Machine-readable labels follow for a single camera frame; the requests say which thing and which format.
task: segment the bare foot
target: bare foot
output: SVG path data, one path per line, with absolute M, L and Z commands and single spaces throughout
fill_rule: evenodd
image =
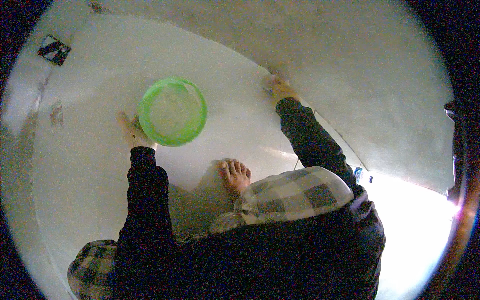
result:
M 218 171 L 232 198 L 240 197 L 251 183 L 252 172 L 236 159 L 222 161 L 218 165 Z

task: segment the black jacket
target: black jacket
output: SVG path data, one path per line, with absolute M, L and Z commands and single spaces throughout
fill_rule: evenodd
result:
M 363 192 L 308 219 L 245 226 L 179 246 L 168 178 L 155 151 L 132 150 L 129 214 L 120 232 L 119 299 L 374 299 L 385 246 Z

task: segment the floor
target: floor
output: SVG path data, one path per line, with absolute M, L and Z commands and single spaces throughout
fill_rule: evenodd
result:
M 179 236 L 209 226 L 226 211 L 217 160 L 239 159 L 252 170 L 253 181 L 302 168 L 262 96 L 255 63 L 171 25 L 93 15 L 75 35 L 67 62 L 49 75 L 32 150 L 36 220 L 64 283 L 81 247 L 116 240 L 125 221 L 129 149 L 115 113 L 132 116 L 146 89 L 172 75 L 196 83 L 209 108 L 197 139 L 178 148 L 159 146 L 156 154 L 169 175 L 170 212 Z M 50 119 L 59 101 L 63 126 Z M 366 181 L 370 175 L 373 183 Z M 387 235 L 377 299 L 412 299 L 441 255 L 452 208 L 436 192 L 380 174 L 365 175 L 361 183 Z

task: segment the person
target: person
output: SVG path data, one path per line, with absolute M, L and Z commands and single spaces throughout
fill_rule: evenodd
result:
M 128 216 L 115 256 L 115 299 L 375 298 L 385 235 L 374 203 L 298 94 L 278 77 L 269 89 L 281 130 L 305 169 L 251 183 L 252 172 L 243 163 L 221 162 L 219 174 L 246 218 L 185 244 L 172 231 L 168 175 L 156 165 L 157 145 L 138 119 L 119 114 L 132 167 Z M 325 183 L 324 175 L 336 185 Z M 284 205 L 271 213 L 282 203 L 274 196 L 282 193 L 289 201 L 309 202 L 310 209 L 290 214 Z M 242 210 L 247 195 L 265 198 L 256 215 Z M 258 208 L 264 204 L 270 214 L 261 218 Z

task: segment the toe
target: toe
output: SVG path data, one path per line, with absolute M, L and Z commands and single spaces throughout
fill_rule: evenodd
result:
M 241 173 L 240 162 L 238 160 L 234 159 L 233 164 L 235 165 L 235 170 L 237 171 L 237 173 Z
M 228 163 L 226 161 L 222 161 L 218 165 L 218 172 L 223 179 L 230 178 L 230 170 L 228 169 Z
M 235 170 L 235 164 L 234 164 L 233 160 L 228 161 L 228 168 L 229 168 L 229 171 L 230 171 L 230 175 L 233 175 L 233 174 L 237 173 L 236 170 Z

